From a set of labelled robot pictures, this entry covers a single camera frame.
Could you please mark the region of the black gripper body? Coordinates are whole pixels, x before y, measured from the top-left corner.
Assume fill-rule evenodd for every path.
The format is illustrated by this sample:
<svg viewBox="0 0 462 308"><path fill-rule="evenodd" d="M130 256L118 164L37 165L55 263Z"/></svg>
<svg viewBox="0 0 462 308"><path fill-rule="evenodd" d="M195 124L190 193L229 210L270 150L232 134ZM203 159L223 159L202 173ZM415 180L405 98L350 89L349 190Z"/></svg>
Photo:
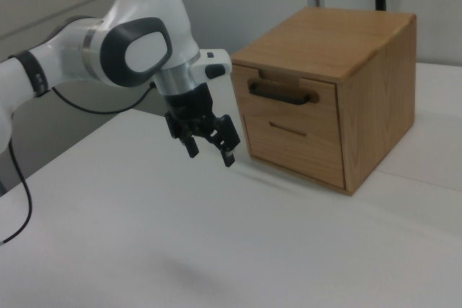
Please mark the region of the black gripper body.
<svg viewBox="0 0 462 308"><path fill-rule="evenodd" d="M207 84L177 95L165 96L167 113L165 119L171 134L211 134L215 115L213 100Z"/></svg>

